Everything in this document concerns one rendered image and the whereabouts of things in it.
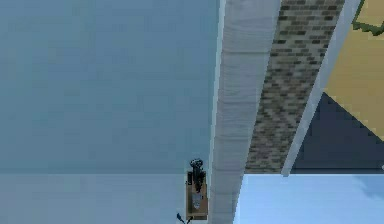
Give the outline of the small black blue tool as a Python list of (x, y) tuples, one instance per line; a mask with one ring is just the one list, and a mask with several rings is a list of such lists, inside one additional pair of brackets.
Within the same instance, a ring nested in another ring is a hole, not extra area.
[(177, 213), (176, 218), (182, 223), (182, 224), (189, 224), (194, 217), (189, 217), (188, 220), (185, 222), (184, 219), (181, 217), (180, 213)]

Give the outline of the yellow rug with green edge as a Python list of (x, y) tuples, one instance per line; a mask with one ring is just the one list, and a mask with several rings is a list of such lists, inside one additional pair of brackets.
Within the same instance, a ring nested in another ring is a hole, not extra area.
[(373, 36), (384, 35), (384, 0), (360, 0), (352, 29)]

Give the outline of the white wooden door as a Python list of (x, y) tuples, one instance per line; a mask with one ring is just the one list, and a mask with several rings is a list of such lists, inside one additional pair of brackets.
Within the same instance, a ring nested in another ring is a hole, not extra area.
[(207, 224), (233, 224), (282, 0), (220, 0)]

